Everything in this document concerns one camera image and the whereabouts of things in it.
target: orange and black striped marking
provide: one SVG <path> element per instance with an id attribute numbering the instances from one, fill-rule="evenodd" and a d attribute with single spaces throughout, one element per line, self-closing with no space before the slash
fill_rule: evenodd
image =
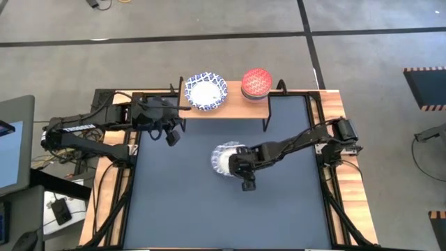
<path id="1" fill-rule="evenodd" d="M 445 219 L 446 220 L 446 211 L 429 211 L 429 217 L 431 219 Z"/>

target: bowl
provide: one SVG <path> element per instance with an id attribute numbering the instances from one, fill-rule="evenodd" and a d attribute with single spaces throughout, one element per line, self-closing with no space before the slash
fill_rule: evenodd
<path id="1" fill-rule="evenodd" d="M 218 108 L 228 96 L 228 84 L 215 73 L 201 73 L 190 77 L 185 85 L 185 97 L 191 106 L 210 111 Z"/>

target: black tabletop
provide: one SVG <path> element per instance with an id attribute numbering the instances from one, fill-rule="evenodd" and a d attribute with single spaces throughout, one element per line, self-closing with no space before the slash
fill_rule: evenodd
<path id="1" fill-rule="evenodd" d="M 219 144 L 281 141 L 310 126 L 303 97 L 271 97 L 271 112 L 267 132 L 260 119 L 188 119 L 173 147 L 144 133 L 124 247 L 329 249 L 313 149 L 257 172 L 254 192 L 211 167 Z"/>

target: computer screen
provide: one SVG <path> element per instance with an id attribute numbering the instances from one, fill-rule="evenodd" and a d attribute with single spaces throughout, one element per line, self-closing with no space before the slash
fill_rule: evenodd
<path id="1" fill-rule="evenodd" d="M 10 123 L 15 132 L 0 137 L 0 188 L 17 183 L 23 121 Z"/>

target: red bowl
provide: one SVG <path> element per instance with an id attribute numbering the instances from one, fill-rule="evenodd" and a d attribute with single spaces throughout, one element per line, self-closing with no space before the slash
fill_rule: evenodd
<path id="1" fill-rule="evenodd" d="M 267 97 L 271 86 L 271 74 L 262 68 L 248 70 L 243 75 L 242 93 L 250 100 L 260 100 Z"/>

